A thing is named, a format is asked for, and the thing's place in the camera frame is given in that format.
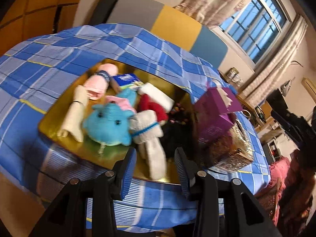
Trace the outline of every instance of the black clamp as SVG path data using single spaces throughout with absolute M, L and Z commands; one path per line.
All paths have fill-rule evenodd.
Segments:
M 94 180 L 72 178 L 37 222 L 29 237 L 86 236 L 87 199 L 93 198 L 92 236 L 115 237 L 117 228 L 113 200 L 128 194 L 136 164 L 136 150 L 129 148 L 124 160 L 117 161 Z
M 174 160 L 183 194 L 190 201 L 198 201 L 193 237 L 219 236 L 219 198 L 224 199 L 225 236 L 282 237 L 240 179 L 215 179 L 189 161 L 182 148 L 176 149 Z

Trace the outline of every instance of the blue plaid tablecloth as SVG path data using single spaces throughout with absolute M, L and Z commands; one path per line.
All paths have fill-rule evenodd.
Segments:
M 54 35 L 21 42 L 0 57 L 0 171 L 44 204 L 73 177 L 93 179 L 104 168 L 84 161 L 39 136 L 37 125 L 64 90 L 88 68 L 111 58 L 130 64 L 180 86 L 195 103 L 214 87 L 214 79 L 227 86 L 208 62 L 128 24 L 81 26 Z M 232 174 L 209 171 L 217 179 L 240 178 L 252 193 L 265 187 L 270 172 L 250 122 L 238 119 L 247 131 L 255 161 Z M 196 202 L 181 194 L 181 187 L 133 179 L 129 194 L 115 202 L 118 228 L 148 232 L 194 220 Z M 91 227 L 92 200 L 87 227 Z

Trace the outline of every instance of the tissue pack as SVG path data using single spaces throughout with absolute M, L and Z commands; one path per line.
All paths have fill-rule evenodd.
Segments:
M 144 83 L 135 74 L 123 74 L 113 77 L 118 83 L 122 90 L 130 88 L 134 91 L 137 91 L 139 86 L 142 86 Z
M 242 111 L 242 107 L 229 88 L 222 88 L 226 98 L 230 100 L 225 104 L 225 97 L 221 96 L 217 87 L 209 88 L 194 104 L 197 117 L 198 140 L 203 143 L 213 141 L 227 133 L 232 128 L 235 116 L 229 113 Z

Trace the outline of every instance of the white stuffed toy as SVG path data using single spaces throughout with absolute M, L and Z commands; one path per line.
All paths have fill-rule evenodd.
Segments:
M 163 136 L 152 110 L 141 111 L 130 118 L 130 131 L 133 141 L 138 144 L 140 155 L 149 166 L 150 177 L 159 180 L 166 175 L 166 155 L 160 144 Z

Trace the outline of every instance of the chair backrest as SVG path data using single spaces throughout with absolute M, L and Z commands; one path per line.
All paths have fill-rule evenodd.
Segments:
M 155 0 L 118 0 L 107 23 L 140 26 L 218 68 L 226 44 L 211 30 L 186 14 Z

